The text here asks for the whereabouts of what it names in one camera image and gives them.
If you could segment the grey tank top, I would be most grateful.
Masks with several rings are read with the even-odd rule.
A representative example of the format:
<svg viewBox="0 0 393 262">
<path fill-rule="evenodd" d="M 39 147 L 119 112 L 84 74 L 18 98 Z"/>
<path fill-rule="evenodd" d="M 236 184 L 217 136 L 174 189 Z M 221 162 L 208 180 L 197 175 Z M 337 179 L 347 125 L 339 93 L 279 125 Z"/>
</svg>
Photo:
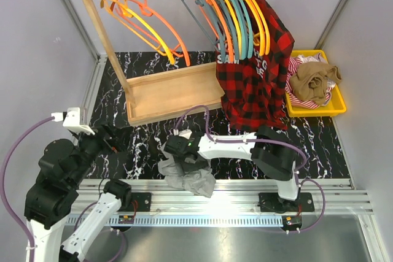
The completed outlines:
<svg viewBox="0 0 393 262">
<path fill-rule="evenodd" d="M 167 184 L 172 188 L 183 189 L 194 195 L 210 198 L 216 184 L 210 165 L 211 161 L 208 160 L 207 166 L 203 168 L 184 172 L 181 165 L 175 162 L 174 156 L 164 151 L 165 145 L 163 144 L 160 150 L 166 159 L 158 163 L 158 171 L 164 176 Z"/>
</svg>

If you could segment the orange hanger with pink top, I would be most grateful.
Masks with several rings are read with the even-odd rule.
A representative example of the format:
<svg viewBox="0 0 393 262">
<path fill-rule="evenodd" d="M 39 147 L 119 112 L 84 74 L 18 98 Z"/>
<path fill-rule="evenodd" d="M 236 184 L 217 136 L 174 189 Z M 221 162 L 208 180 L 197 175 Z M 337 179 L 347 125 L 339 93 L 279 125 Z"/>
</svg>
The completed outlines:
<svg viewBox="0 0 393 262">
<path fill-rule="evenodd" d="M 223 0 L 204 0 L 210 6 L 213 15 L 213 27 L 217 33 L 217 50 L 223 63 L 234 62 L 236 50 L 233 48 L 233 36 L 235 26 L 232 23 L 230 12 Z"/>
</svg>

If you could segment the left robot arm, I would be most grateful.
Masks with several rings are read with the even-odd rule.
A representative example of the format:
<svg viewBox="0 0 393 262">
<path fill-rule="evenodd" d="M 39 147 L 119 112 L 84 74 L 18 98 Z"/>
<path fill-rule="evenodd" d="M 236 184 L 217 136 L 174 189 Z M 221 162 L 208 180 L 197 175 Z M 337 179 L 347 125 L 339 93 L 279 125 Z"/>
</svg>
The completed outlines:
<svg viewBox="0 0 393 262">
<path fill-rule="evenodd" d="M 109 123 L 82 133 L 77 144 L 58 139 L 46 146 L 40 172 L 26 195 L 25 217 L 34 240 L 28 261 L 83 261 L 99 233 L 116 211 L 131 207 L 131 186 L 108 181 L 92 211 L 65 240 L 62 234 L 81 182 L 97 157 L 125 150 L 123 133 Z"/>
</svg>

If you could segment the tan tank top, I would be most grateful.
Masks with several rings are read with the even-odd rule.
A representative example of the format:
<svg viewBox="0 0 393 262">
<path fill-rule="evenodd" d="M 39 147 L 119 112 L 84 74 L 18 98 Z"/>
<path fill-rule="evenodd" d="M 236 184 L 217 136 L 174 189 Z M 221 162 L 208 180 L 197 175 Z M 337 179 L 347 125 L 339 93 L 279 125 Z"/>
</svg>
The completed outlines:
<svg viewBox="0 0 393 262">
<path fill-rule="evenodd" d="M 328 82 L 340 84 L 341 72 L 337 66 L 311 61 L 298 66 L 289 79 L 293 94 L 301 101 L 313 101 L 321 106 L 327 100 Z"/>
</svg>

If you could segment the red white striped tank top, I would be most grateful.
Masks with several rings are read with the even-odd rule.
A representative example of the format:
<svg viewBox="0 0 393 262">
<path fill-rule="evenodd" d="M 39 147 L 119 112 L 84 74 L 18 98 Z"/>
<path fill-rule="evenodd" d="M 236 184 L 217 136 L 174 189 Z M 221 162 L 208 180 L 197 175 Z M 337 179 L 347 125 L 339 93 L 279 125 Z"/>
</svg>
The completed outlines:
<svg viewBox="0 0 393 262">
<path fill-rule="evenodd" d="M 327 92 L 326 92 L 326 96 L 325 96 L 325 102 L 322 105 L 319 105 L 319 104 L 315 103 L 314 101 L 303 101 L 303 100 L 297 98 L 294 94 L 294 91 L 290 85 L 289 79 L 297 73 L 297 69 L 298 69 L 299 65 L 301 65 L 302 63 L 312 62 L 312 61 L 327 63 L 327 60 L 322 56 L 322 53 L 320 53 L 320 52 L 315 55 L 311 55 L 311 56 L 298 55 L 295 58 L 290 57 L 285 90 L 286 90 L 286 93 L 289 95 L 289 101 L 291 102 L 293 107 L 302 107 L 302 108 L 306 108 L 306 109 L 317 109 L 319 107 L 325 107 L 329 103 L 329 101 L 331 100 L 332 90 L 336 86 L 336 83 L 333 80 L 328 80 L 328 82 L 327 82 L 328 87 L 327 87 Z"/>
</svg>

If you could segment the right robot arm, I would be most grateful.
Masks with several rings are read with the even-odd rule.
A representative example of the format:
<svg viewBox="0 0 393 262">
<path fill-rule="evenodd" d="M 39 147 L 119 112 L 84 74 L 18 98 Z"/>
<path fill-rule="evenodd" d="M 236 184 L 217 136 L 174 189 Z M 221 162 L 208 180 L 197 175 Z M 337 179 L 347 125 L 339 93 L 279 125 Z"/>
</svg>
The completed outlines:
<svg viewBox="0 0 393 262">
<path fill-rule="evenodd" d="M 300 184 L 295 156 L 303 162 L 305 154 L 292 145 L 283 134 L 267 126 L 258 131 L 237 135 L 218 136 L 191 130 L 175 131 L 163 148 L 176 168 L 191 174 L 207 168 L 209 161 L 233 158 L 253 162 L 269 179 L 276 182 L 278 192 L 263 198 L 260 207 L 267 212 L 294 212 L 300 205 Z"/>
</svg>

